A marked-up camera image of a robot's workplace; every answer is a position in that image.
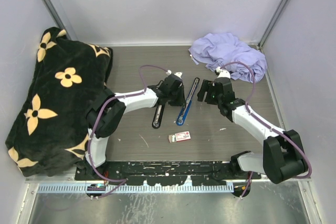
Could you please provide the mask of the blue stapler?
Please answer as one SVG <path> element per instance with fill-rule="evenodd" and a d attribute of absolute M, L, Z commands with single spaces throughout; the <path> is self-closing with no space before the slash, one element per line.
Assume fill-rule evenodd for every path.
<path fill-rule="evenodd" d="M 188 114 L 188 111 L 190 109 L 190 106 L 192 104 L 192 99 L 193 99 L 193 96 L 197 90 L 197 87 L 198 87 L 198 84 L 200 82 L 200 78 L 196 77 L 193 81 L 193 84 L 192 84 L 192 87 L 188 93 L 188 96 L 186 98 L 186 102 L 185 102 L 185 105 L 182 107 L 177 119 L 176 119 L 176 124 L 178 126 L 182 126 L 186 120 L 186 117 L 187 117 L 187 114 Z"/>

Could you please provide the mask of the black stapler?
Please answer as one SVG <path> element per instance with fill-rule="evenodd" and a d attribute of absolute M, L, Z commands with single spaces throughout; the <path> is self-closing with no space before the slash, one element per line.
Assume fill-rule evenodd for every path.
<path fill-rule="evenodd" d="M 152 127 L 158 129 L 161 126 L 165 105 L 158 105 L 152 121 Z"/>

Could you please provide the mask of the red white staple box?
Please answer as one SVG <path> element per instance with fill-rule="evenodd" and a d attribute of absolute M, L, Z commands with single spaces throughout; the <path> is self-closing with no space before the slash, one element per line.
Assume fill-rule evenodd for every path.
<path fill-rule="evenodd" d="M 168 137 L 170 143 L 178 143 L 191 139 L 191 135 L 189 131 L 179 132 Z"/>

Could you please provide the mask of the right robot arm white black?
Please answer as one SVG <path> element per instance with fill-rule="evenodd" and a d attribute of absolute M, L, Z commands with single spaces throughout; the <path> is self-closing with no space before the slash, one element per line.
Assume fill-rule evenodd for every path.
<path fill-rule="evenodd" d="M 241 126 L 262 145 L 259 154 L 244 151 L 231 157 L 233 177 L 241 179 L 248 172 L 260 173 L 279 184 L 310 172 L 299 133 L 285 131 L 258 115 L 243 99 L 235 96 L 230 78 L 203 80 L 197 99 L 216 105 L 222 116 Z"/>

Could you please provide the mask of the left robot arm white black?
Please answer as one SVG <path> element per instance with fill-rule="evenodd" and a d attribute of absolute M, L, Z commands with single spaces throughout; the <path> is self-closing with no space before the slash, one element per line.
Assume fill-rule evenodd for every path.
<path fill-rule="evenodd" d="M 168 75 L 157 85 L 128 93 L 113 93 L 107 89 L 99 94 L 86 111 L 89 141 L 86 160 L 89 163 L 86 173 L 93 180 L 105 174 L 106 148 L 110 135 L 117 129 L 124 114 L 144 109 L 164 106 L 183 106 L 184 86 L 182 73 Z"/>

